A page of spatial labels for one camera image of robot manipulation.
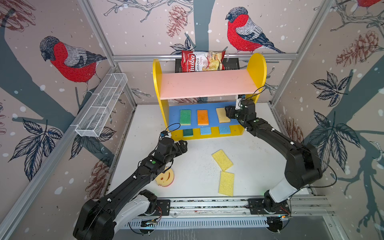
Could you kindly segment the pale orange sponge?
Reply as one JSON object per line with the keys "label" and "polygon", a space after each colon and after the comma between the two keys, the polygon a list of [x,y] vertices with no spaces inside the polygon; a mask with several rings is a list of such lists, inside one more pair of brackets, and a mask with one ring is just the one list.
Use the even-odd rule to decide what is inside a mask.
{"label": "pale orange sponge", "polygon": [[225,108],[216,108],[218,121],[220,124],[230,123],[231,119],[227,117]]}

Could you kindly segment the dark green scrub sponge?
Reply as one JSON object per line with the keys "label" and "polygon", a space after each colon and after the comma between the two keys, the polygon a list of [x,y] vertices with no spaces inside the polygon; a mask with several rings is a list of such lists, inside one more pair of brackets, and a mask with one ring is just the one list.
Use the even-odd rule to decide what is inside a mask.
{"label": "dark green scrub sponge", "polygon": [[194,131],[193,129],[184,129],[183,130],[183,137],[193,137]]}

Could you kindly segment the light blue sponge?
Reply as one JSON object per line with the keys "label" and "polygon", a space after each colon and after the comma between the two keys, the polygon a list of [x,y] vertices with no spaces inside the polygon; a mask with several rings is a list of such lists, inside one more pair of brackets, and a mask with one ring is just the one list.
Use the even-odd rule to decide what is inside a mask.
{"label": "light blue sponge", "polygon": [[204,128],[200,128],[200,133],[202,136],[205,136],[205,135],[211,135],[212,134],[212,130],[210,127],[204,127]]}
{"label": "light blue sponge", "polygon": [[219,127],[220,135],[229,135],[231,134],[230,126],[220,126]]}

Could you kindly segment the yellow smiley face sponge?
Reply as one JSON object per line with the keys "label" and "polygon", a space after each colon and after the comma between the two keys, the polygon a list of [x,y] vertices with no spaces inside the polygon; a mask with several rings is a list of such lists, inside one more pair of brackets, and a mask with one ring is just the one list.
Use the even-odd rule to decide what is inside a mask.
{"label": "yellow smiley face sponge", "polygon": [[175,179],[174,171],[172,169],[167,170],[164,173],[160,173],[156,178],[155,181],[158,186],[161,187],[168,187],[173,183]]}

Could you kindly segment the light green scrub sponge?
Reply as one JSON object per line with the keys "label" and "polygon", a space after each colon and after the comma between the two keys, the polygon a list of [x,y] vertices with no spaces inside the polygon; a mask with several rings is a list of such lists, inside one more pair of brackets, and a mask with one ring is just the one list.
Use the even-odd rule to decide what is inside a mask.
{"label": "light green scrub sponge", "polygon": [[180,125],[181,126],[190,126],[192,122],[192,111],[191,110],[181,110],[180,111]]}

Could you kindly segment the yellow sponge front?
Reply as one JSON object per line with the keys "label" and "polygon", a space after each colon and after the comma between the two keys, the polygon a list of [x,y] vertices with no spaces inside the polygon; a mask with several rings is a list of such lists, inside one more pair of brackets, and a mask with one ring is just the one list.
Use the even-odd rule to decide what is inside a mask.
{"label": "yellow sponge front", "polygon": [[235,174],[221,172],[219,194],[232,197],[234,195]]}

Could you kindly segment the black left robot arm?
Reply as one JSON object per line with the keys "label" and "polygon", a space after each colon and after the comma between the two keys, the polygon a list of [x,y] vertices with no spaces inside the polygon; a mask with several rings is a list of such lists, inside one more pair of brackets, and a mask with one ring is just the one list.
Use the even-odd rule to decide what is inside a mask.
{"label": "black left robot arm", "polygon": [[168,163],[187,151],[187,141],[160,139],[122,184],[99,200],[88,200],[82,206],[73,236],[77,240],[111,240],[123,225],[122,219],[130,221],[141,214],[153,213],[157,197],[144,187],[168,170]]}

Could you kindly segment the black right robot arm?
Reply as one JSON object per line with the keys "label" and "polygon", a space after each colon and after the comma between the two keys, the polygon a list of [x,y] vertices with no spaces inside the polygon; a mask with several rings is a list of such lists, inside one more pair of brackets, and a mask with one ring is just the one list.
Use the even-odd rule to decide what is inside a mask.
{"label": "black right robot arm", "polygon": [[313,145],[296,142],[258,118],[253,100],[241,100],[239,104],[238,108],[226,106],[226,116],[237,120],[247,132],[264,140],[286,159],[284,177],[264,194],[264,209],[274,214],[300,189],[322,178],[322,160]]}

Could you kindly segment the yellow shelf unit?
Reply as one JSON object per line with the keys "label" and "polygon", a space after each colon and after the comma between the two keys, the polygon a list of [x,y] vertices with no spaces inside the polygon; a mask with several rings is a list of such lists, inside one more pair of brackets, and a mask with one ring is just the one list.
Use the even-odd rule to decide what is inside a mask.
{"label": "yellow shelf unit", "polygon": [[[243,70],[164,74],[159,60],[155,59],[153,61],[153,79],[157,99],[165,126],[175,141],[241,136],[244,128],[237,120],[231,120],[230,123],[224,124],[220,124],[218,121],[216,108],[236,106],[236,102],[189,104],[171,107],[169,100],[246,95],[248,99],[257,102],[261,87],[265,85],[266,77],[267,63],[261,54],[253,54],[247,68]],[[180,125],[181,110],[192,111],[190,126]],[[198,110],[208,110],[208,126],[198,126]],[[220,126],[230,126],[231,134],[220,135]],[[202,136],[200,128],[204,127],[210,127],[212,134]],[[183,137],[184,129],[193,129],[194,136]]]}

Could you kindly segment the red cassava chips bag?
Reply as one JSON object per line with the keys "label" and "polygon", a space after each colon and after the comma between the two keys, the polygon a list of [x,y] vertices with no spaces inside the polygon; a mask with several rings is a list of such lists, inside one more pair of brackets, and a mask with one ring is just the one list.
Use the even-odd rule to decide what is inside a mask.
{"label": "red cassava chips bag", "polygon": [[223,69],[225,51],[222,52],[196,52],[182,51],[182,72],[220,71]]}

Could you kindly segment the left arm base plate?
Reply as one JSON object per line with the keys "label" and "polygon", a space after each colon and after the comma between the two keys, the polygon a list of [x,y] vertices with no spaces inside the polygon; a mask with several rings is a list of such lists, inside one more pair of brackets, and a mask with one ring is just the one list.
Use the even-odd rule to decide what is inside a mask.
{"label": "left arm base plate", "polygon": [[139,217],[158,218],[160,216],[169,216],[171,208],[171,200],[157,199],[156,203],[150,202],[149,209],[140,214]]}

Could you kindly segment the white mesh wall basket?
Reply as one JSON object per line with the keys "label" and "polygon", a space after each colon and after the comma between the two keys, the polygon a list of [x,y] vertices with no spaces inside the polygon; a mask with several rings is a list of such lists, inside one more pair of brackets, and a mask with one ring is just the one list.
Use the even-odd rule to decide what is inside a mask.
{"label": "white mesh wall basket", "polygon": [[128,81],[123,73],[108,74],[105,79],[105,84],[96,94],[95,100],[75,129],[76,133],[81,137],[97,138],[101,135]]}

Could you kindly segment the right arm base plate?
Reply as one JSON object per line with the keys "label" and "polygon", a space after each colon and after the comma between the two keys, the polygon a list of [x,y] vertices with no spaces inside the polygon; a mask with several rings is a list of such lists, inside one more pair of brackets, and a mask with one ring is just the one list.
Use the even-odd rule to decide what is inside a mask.
{"label": "right arm base plate", "polygon": [[246,208],[250,210],[251,215],[291,215],[290,205],[287,201],[275,203],[270,199],[248,199]]}

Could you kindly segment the aluminium front rail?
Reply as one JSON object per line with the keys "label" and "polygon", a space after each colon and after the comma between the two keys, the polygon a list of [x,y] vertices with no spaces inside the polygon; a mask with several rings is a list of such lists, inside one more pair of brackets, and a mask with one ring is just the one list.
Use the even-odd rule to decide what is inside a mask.
{"label": "aluminium front rail", "polygon": [[[168,198],[171,200],[169,216],[164,218],[218,218],[218,217],[295,217],[295,216],[334,216],[330,203],[326,197],[298,195],[288,200],[291,215],[251,215],[246,208],[248,199],[259,199],[258,197],[236,197],[236,198]],[[147,211],[147,201],[133,200],[129,202],[119,213],[117,218],[134,219]]]}

